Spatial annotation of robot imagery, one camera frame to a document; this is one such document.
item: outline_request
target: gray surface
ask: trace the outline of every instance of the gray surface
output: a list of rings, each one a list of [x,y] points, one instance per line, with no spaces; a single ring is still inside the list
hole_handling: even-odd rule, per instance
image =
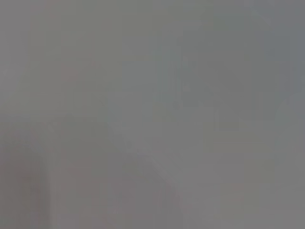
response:
[[[2,1],[0,108],[41,125],[51,227],[304,228],[304,6]]]

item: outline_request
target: gray background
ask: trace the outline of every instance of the gray background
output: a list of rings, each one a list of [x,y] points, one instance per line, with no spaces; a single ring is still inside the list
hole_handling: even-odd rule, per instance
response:
[[[1,113],[41,127],[51,227],[303,228],[304,4],[3,0]]]

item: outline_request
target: gray wall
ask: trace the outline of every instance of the gray wall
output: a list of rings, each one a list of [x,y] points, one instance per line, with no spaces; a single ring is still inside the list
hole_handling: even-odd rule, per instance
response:
[[[1,112],[41,129],[51,227],[303,228],[303,12],[2,1]]]

